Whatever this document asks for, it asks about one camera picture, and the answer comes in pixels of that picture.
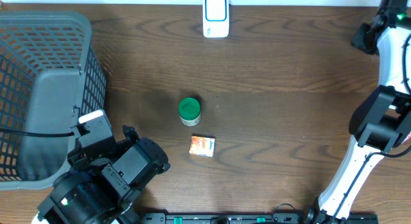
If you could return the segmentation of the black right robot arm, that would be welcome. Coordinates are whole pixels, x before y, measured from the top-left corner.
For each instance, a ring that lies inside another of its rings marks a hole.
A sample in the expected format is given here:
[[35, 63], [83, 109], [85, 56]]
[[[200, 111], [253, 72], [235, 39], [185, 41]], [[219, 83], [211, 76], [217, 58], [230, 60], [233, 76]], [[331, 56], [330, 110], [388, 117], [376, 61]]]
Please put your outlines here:
[[370, 23], [353, 37], [353, 47], [379, 55], [377, 88], [355, 110], [349, 123], [347, 152], [336, 175], [316, 199], [305, 223], [376, 223], [374, 215], [352, 215], [354, 199], [383, 158], [410, 139], [410, 17], [408, 0], [381, 0]]

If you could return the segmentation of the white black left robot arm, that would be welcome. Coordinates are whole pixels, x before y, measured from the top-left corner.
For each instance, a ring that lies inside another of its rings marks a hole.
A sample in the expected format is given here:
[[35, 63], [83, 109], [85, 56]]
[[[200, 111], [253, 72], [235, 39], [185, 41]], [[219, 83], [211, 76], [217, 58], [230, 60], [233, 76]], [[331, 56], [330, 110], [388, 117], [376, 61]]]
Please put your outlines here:
[[158, 144], [133, 127], [124, 125], [123, 133], [122, 141], [110, 136], [71, 153], [71, 170], [53, 182], [32, 222], [144, 223], [133, 202], [170, 163]]

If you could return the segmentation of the red chocolate bar wrapper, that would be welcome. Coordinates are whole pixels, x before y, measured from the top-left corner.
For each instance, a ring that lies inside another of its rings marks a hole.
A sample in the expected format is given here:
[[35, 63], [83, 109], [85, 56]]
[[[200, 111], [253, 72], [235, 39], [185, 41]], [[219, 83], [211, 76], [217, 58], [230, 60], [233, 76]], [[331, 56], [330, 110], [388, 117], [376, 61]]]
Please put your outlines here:
[[407, 137], [405, 138], [404, 142], [407, 142], [410, 138], [411, 138], [411, 133], [409, 133], [409, 134], [407, 135]]

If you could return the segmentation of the small orange snack packet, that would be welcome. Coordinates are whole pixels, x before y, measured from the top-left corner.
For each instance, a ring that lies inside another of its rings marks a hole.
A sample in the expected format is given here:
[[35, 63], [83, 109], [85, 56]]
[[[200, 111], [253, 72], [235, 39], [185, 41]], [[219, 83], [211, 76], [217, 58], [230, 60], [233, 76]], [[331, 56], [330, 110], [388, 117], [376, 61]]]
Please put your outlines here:
[[203, 157], [213, 157], [215, 149], [215, 138], [192, 136], [189, 154]]

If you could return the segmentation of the green lid jar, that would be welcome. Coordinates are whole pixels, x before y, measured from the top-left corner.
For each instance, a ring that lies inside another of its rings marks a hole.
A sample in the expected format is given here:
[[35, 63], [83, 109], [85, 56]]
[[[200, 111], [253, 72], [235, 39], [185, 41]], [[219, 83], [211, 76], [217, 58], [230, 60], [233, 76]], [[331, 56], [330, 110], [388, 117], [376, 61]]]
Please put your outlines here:
[[195, 126], [201, 119], [200, 103], [195, 98], [184, 98], [178, 107], [180, 120], [186, 126]]

